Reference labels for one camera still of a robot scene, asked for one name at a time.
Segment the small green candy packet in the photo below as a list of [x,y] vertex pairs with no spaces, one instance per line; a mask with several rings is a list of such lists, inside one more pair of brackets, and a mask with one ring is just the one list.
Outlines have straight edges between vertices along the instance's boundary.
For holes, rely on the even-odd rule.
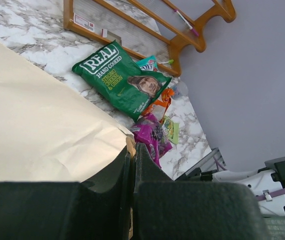
[[170,142],[175,145],[179,143],[179,123],[172,121],[168,116],[164,116],[162,129]]

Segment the purple snack bag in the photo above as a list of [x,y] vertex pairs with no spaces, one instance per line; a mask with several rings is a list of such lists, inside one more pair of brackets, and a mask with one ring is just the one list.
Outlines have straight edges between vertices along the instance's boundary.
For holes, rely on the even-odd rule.
[[139,118],[129,130],[133,133],[137,143],[146,145],[151,159],[158,167],[162,168],[160,158],[173,147],[158,119],[153,114],[148,113]]

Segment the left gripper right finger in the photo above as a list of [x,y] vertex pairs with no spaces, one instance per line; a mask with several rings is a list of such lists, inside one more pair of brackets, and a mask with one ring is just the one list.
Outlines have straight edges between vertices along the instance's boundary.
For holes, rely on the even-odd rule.
[[244,185],[171,180],[136,145],[133,192],[136,240],[265,240],[266,223]]

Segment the teal candy bag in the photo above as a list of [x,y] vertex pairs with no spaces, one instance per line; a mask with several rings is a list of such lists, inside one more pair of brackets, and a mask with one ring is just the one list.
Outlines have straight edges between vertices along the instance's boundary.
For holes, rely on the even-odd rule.
[[158,72],[158,63],[154,55],[146,57],[136,62],[142,71]]

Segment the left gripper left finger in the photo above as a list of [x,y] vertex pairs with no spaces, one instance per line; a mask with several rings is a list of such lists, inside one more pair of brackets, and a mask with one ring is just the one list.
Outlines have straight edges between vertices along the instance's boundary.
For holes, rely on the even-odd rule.
[[0,182],[0,240],[126,240],[131,155],[83,182]]

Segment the orange snack bag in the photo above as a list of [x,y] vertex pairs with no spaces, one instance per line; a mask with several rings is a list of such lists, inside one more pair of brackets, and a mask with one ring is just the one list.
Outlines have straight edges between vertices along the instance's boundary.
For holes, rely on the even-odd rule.
[[174,94],[175,92],[171,88],[166,88],[161,95],[142,112],[141,115],[145,117],[148,114],[152,114],[159,122],[162,123],[165,114],[171,105]]

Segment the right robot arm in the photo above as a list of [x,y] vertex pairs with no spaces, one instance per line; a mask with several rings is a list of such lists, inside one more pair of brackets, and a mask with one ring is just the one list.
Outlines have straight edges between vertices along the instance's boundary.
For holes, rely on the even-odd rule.
[[285,157],[267,160],[258,170],[242,172],[230,171],[223,163],[216,148],[177,180],[244,185],[255,195],[263,216],[285,217]]

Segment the green crisps bag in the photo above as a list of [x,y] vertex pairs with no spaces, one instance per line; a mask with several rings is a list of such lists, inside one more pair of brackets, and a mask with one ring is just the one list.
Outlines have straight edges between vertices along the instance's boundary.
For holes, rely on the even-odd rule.
[[72,72],[134,121],[172,80],[161,72],[142,70],[116,41],[76,63]]

